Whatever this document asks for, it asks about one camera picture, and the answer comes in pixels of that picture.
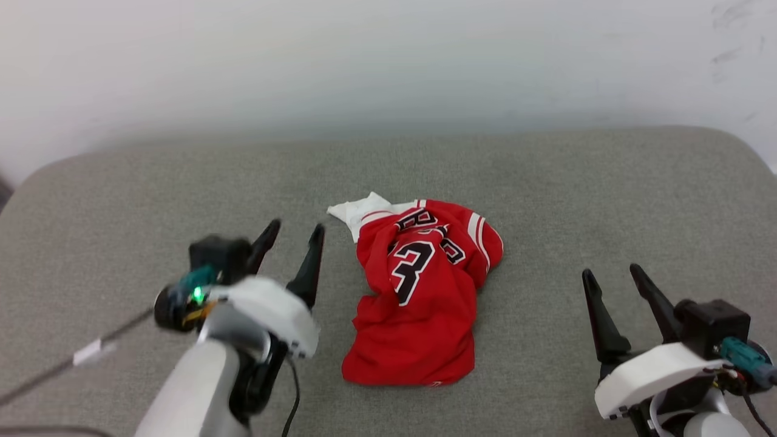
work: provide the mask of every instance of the cable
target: cable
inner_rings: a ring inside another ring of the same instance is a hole
[[[41,435],[41,434],[76,434],[94,435],[95,437],[113,437],[102,429],[88,426],[4,426],[0,428],[0,435]]]
[[[747,409],[750,410],[750,414],[753,414],[753,418],[756,422],[761,426],[761,428],[766,431],[766,435],[769,437],[775,437],[775,433],[772,432],[772,430],[769,428],[768,425],[766,425],[766,422],[764,422],[764,419],[761,418],[761,415],[758,414],[758,411],[755,410],[755,405],[753,405],[753,400],[750,398],[750,394],[747,392],[747,386],[744,383],[744,376],[741,373],[737,373],[739,377],[737,378],[737,382],[739,383],[739,388],[742,390],[742,397],[744,398],[744,402],[747,404]]]
[[[139,326],[146,319],[154,314],[154,309],[146,309],[140,312],[137,316],[129,319],[126,323],[119,326],[117,329],[108,333],[96,341],[93,341],[85,348],[77,351],[72,357],[67,358],[56,364],[54,367],[48,369],[45,372],[28,379],[26,382],[20,384],[15,389],[0,396],[0,408],[6,407],[13,401],[19,399],[32,390],[40,387],[47,381],[67,372],[69,369],[76,367],[88,360],[88,358],[97,355],[104,349],[105,344],[110,344],[116,341],[119,337],[125,335],[130,330]],[[76,435],[94,435],[96,437],[113,437],[110,433],[97,428],[90,428],[86,426],[68,426],[68,425],[31,425],[31,426],[2,426],[0,427],[0,435],[41,435],[41,434],[76,434]]]
[[[138,326],[140,323],[142,323],[144,320],[148,319],[150,316],[154,314],[154,309],[147,309],[141,313],[139,313],[137,316],[130,319],[128,322],[124,323],[117,329],[111,331],[108,333],[108,335],[103,336],[102,338],[98,339],[95,342],[92,342],[91,344],[108,344],[112,341],[115,341],[117,338],[121,337],[122,335],[126,334],[129,330],[132,330],[136,326]],[[98,352],[100,350],[100,347],[98,347],[96,350],[90,351],[90,352]],[[76,367],[78,364],[83,362],[83,358],[79,358],[78,354],[80,353],[76,352],[73,357],[67,358],[65,360],[62,360],[57,365],[52,367],[51,369],[48,369],[45,372],[42,372],[41,374],[34,376],[33,378],[27,380],[26,382],[22,383],[15,389],[9,391],[8,393],[3,394],[0,396],[0,408],[5,407],[6,405],[12,403],[14,400],[19,399],[20,397],[24,396],[25,394],[29,393],[31,390],[36,389],[37,387],[41,386],[46,381],[53,379],[56,376],[61,375],[68,369],[72,367]]]
[[[289,428],[291,428],[291,421],[294,420],[294,414],[297,413],[297,407],[299,407],[299,378],[297,377],[297,367],[294,365],[294,362],[291,360],[291,356],[286,357],[286,362],[289,363],[291,366],[291,373],[294,374],[294,387],[297,389],[297,398],[294,399],[294,406],[291,408],[291,413],[289,413],[289,418],[286,419],[286,426],[284,426],[284,433],[281,434],[282,437],[286,437],[289,434]]]

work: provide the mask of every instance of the teal connector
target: teal connector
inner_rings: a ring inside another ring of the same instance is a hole
[[[213,285],[215,283],[216,271],[213,270],[213,267],[207,265],[189,272],[186,276],[181,278],[178,285],[185,290],[187,294],[190,294],[195,288]]]
[[[775,366],[766,362],[766,357],[735,337],[726,337],[720,344],[720,356],[737,369],[752,375],[753,380],[764,388],[771,387],[777,378]]]

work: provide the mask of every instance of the jersey lettering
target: jersey lettering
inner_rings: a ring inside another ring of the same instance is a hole
[[[421,273],[427,268],[434,255],[434,244],[429,241],[416,241],[408,243],[397,250],[393,256],[403,259],[391,272],[392,276],[399,279],[399,285],[395,288],[399,306],[405,306],[413,297]]]
[[[443,236],[442,241],[440,241],[440,247],[442,247],[442,250],[445,252],[445,256],[448,257],[448,261],[450,261],[451,264],[456,265],[466,258],[466,255],[464,255],[464,250],[462,250],[458,244],[454,243],[452,239],[448,238],[448,225],[436,226],[429,229],[421,229],[417,232],[421,235],[429,235],[432,232],[439,232],[440,235]]]
[[[399,231],[402,232],[405,229],[417,228],[418,226],[433,225],[437,223],[437,219],[431,212],[426,209],[419,209],[416,212],[408,214],[400,218],[395,225],[399,227]]]

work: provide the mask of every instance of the basketball jersey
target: basketball jersey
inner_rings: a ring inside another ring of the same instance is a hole
[[[343,378],[367,385],[453,383],[472,371],[476,290],[503,253],[497,232],[459,205],[420,200],[361,219],[361,298]]]

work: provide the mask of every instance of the white wall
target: white wall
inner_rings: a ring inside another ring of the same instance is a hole
[[[777,170],[777,0],[0,0],[0,174],[149,138],[696,124]]]

